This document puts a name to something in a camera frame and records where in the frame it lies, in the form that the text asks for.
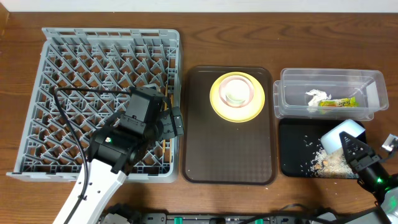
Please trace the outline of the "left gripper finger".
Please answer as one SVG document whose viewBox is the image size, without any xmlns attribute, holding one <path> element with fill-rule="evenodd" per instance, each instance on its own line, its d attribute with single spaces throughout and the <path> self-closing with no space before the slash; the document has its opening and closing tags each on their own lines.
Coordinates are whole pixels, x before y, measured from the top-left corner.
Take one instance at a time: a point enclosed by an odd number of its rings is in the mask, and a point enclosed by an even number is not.
<svg viewBox="0 0 398 224">
<path fill-rule="evenodd" d="M 174 128 L 169 110 L 162 111 L 157 119 L 158 140 L 174 138 Z"/>
<path fill-rule="evenodd" d="M 181 136 L 184 134 L 183 118 L 179 107 L 172 108 L 172 116 L 175 125 L 174 133 L 176 136 Z"/>
</svg>

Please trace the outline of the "food scraps rice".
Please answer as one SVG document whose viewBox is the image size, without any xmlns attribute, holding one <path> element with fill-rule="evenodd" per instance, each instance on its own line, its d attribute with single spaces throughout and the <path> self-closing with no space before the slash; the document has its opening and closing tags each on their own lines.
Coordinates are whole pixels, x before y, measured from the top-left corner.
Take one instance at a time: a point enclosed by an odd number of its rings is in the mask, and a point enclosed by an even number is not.
<svg viewBox="0 0 398 224">
<path fill-rule="evenodd" d="M 304 148 L 300 150 L 302 155 L 309 153 L 299 164 L 300 172 L 306 177 L 319 177 L 328 179 L 357 179 L 352 169 L 346 163 L 343 149 L 339 148 L 331 154 L 327 154 L 320 139 L 310 139 L 307 135 L 303 137 Z"/>
</svg>

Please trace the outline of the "light blue bowl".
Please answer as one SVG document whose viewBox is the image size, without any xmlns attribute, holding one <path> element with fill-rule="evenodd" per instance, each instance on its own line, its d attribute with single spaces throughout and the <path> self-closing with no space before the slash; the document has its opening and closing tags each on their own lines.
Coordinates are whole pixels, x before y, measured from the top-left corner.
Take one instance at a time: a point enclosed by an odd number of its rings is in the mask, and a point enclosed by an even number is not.
<svg viewBox="0 0 398 224">
<path fill-rule="evenodd" d="M 353 137 L 358 137 L 365 133 L 365 129 L 352 119 L 347 119 L 331 131 L 327 132 L 320 138 L 320 142 L 328 155 L 333 154 L 335 151 L 342 148 L 340 140 L 341 132 L 346 132 Z"/>
</svg>

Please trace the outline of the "yellow green snack wrapper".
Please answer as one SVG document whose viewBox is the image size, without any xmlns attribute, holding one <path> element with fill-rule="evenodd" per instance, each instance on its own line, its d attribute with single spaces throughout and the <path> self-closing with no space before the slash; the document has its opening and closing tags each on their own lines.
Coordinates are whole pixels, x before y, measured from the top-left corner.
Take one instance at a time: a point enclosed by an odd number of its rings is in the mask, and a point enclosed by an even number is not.
<svg viewBox="0 0 398 224">
<path fill-rule="evenodd" d="M 335 100 L 321 100 L 318 104 L 321 107 L 358 107 L 359 103 L 355 97 Z"/>
</svg>

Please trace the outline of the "white tissue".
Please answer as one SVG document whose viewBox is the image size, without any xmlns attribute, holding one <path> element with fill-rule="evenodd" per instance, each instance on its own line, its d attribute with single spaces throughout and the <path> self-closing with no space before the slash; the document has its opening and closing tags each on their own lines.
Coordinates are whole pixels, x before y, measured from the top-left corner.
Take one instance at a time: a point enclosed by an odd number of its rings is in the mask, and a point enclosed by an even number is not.
<svg viewBox="0 0 398 224">
<path fill-rule="evenodd" d="M 312 89 L 305 94 L 312 97 L 312 99 L 308 102 L 307 108 L 307 111 L 310 113 L 314 113 L 317 111 L 317 107 L 321 101 L 331 99 L 331 95 L 328 95 L 326 92 L 316 89 Z"/>
</svg>

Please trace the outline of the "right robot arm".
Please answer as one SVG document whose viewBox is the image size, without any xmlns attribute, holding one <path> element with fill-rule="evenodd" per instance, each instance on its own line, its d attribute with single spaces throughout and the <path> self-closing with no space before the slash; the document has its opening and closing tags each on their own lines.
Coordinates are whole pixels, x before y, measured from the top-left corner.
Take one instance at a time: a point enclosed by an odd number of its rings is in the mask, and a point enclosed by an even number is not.
<svg viewBox="0 0 398 224">
<path fill-rule="evenodd" d="M 371 146 L 345 131 L 339 137 L 346 163 L 358 175 L 357 183 L 374 196 L 389 222 L 397 223 L 397 174 L 390 175 L 382 165 L 394 157 L 397 136 L 391 134 L 386 139 L 384 146 L 390 151 L 384 159 Z"/>
</svg>

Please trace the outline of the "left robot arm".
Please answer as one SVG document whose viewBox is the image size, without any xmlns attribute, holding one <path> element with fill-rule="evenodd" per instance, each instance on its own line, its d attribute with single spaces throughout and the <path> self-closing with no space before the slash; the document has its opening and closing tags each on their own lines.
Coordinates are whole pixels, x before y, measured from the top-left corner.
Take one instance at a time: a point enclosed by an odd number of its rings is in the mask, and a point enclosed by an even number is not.
<svg viewBox="0 0 398 224">
<path fill-rule="evenodd" d="M 167 96 L 146 86 L 126 94 L 127 110 L 113 113 L 90 137 L 87 150 L 77 144 L 82 168 L 56 223 L 96 223 L 127 179 L 127 166 L 141 160 L 152 143 L 184 134 L 180 108 Z"/>
</svg>

